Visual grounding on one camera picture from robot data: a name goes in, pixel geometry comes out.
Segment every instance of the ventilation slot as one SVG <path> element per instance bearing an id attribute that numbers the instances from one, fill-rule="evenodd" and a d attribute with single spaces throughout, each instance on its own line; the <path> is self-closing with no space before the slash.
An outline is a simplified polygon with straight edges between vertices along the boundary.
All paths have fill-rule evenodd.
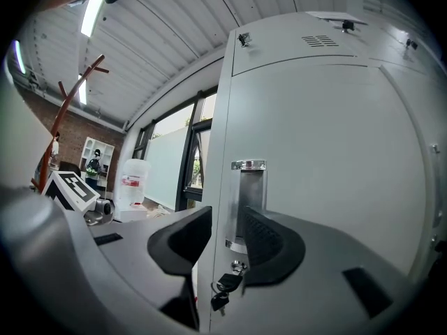
<path id="1" fill-rule="evenodd" d="M 320 35 L 320 36 L 305 36 L 302 37 L 302 39 L 311 47 L 337 47 L 338 44 L 336 44 L 333 40 L 328 38 L 327 36 Z"/>

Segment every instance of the white corrugated ceiling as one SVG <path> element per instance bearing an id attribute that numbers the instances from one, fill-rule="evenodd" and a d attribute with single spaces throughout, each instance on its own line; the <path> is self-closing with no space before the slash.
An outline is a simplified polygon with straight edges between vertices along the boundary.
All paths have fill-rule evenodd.
<path id="1" fill-rule="evenodd" d="M 20 36 L 24 62 L 35 88 L 60 97 L 58 81 L 70 89 L 78 73 L 104 54 L 101 67 L 110 74 L 94 73 L 87 107 L 78 101 L 75 107 L 118 127 L 181 71 L 222 48 L 230 30 L 295 11 L 346 10 L 346 0 L 119 0 L 103 5 L 87 40 L 80 33 L 85 5 L 33 16 Z M 15 64 L 10 69 L 29 86 L 33 78 Z"/>

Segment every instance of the white box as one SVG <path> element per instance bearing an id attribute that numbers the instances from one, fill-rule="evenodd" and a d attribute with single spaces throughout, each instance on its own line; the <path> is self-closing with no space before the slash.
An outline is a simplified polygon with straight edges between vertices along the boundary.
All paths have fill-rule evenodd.
<path id="1" fill-rule="evenodd" d="M 142 204 L 135 206 L 115 205 L 114 217 L 121 222 L 139 221 L 147 218 L 147 209 Z"/>

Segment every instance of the chrome handle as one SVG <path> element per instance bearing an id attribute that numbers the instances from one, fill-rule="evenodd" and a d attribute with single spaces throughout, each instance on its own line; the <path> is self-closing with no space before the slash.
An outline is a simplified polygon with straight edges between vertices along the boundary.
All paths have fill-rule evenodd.
<path id="1" fill-rule="evenodd" d="M 441 184 L 441 170 L 439 167 L 439 145 L 431 145 L 431 157 L 433 164 L 433 175 L 434 175 L 434 220 L 433 228 L 438 227 L 443 216 L 443 200 L 442 200 L 442 184 Z"/>

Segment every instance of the key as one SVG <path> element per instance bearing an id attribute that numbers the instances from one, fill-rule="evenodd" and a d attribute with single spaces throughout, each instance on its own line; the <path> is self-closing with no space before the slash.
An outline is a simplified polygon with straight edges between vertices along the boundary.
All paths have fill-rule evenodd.
<path id="1" fill-rule="evenodd" d="M 230 302 L 230 300 L 228 299 L 228 293 L 225 293 L 225 292 L 217 293 L 211 299 L 212 310 L 213 311 L 221 310 L 229 302 Z"/>
<path id="2" fill-rule="evenodd" d="M 221 292 L 234 292 L 242 282 L 242 276 L 235 276 L 234 274 L 224 274 L 217 282 L 217 288 Z"/>

